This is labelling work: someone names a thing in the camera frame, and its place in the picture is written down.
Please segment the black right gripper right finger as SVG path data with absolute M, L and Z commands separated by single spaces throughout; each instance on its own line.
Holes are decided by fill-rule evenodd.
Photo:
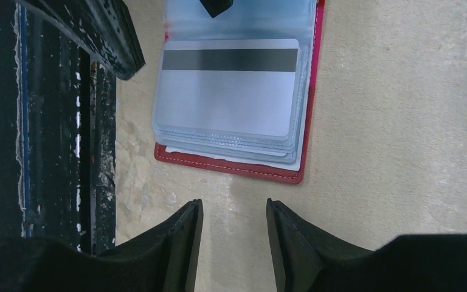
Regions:
M 278 291 L 467 291 L 467 234 L 400 235 L 371 251 L 266 204 Z

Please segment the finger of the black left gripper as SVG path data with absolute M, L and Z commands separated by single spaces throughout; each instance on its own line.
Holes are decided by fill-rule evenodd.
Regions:
M 117 78 L 129 80 L 145 66 L 124 1 L 19 1 L 97 59 Z
M 207 13 L 215 18 L 228 10 L 234 3 L 233 0 L 200 0 Z

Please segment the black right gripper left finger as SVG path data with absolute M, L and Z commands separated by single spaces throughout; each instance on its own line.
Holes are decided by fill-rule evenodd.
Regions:
M 0 291 L 193 291 L 201 200 L 98 256 L 51 238 L 0 239 Z

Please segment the silver magnetic stripe card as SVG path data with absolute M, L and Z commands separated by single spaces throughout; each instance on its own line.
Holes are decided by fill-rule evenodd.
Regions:
M 298 59 L 295 39 L 168 41 L 152 126 L 285 137 Z

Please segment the red card holder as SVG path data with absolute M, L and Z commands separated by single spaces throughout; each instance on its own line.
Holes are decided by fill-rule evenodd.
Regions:
M 305 174 L 323 1 L 165 1 L 158 161 L 286 184 Z

